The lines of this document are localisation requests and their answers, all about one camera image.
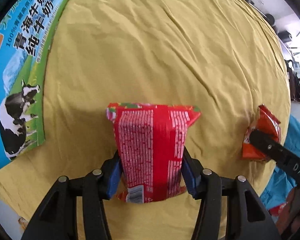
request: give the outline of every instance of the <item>teal fabric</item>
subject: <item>teal fabric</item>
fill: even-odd
[[[290,115],[287,138],[284,147],[300,157],[300,122]],[[296,186],[295,180],[276,167],[266,189],[260,196],[269,210],[285,203],[288,193]]]

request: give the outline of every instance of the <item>cow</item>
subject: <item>cow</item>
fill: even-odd
[[[6,157],[10,160],[36,142],[26,140],[26,137],[37,132],[36,130],[27,132],[26,122],[38,116],[25,114],[25,112],[36,102],[34,96],[40,92],[40,86],[26,85],[24,80],[21,85],[22,89],[19,93],[7,96],[0,104],[0,135]]]

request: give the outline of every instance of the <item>wrinkled fabric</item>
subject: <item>wrinkled fabric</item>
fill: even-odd
[[[292,115],[284,147],[300,158],[300,122]],[[296,186],[296,181],[276,166],[260,199],[269,210],[285,203],[290,190]]]
[[[17,213],[30,219],[59,176],[85,176],[113,156],[109,102],[197,105],[191,156],[220,176],[244,175],[258,194],[274,162],[241,160],[244,133],[265,104],[284,142],[290,114],[278,38],[243,0],[69,0],[47,63],[46,142],[0,170],[0,194]],[[113,239],[130,240],[190,239],[199,206],[189,194],[105,201]]]

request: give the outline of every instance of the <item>snack bag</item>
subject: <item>snack bag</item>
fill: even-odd
[[[107,118],[121,159],[126,190],[118,198],[147,203],[186,191],[180,187],[186,132],[200,116],[195,106],[111,103]]]
[[[278,143],[281,142],[280,121],[265,107],[258,107],[256,118],[247,129],[242,144],[242,158],[252,160],[266,160],[266,156],[250,144],[250,133],[258,129],[264,133],[272,135],[272,139]]]

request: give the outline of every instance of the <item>metal screw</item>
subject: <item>metal screw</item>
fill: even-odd
[[[66,176],[61,176],[58,179],[59,182],[66,182],[67,181],[67,177]]]
[[[238,176],[238,181],[241,181],[241,182],[245,182],[247,179],[245,176],[242,176],[242,175],[239,175]]]
[[[209,170],[209,169],[203,169],[202,173],[203,173],[204,175],[211,175],[211,174],[212,174],[212,171]]]
[[[95,175],[95,176],[101,175],[102,170],[100,170],[100,169],[93,170],[92,174]]]

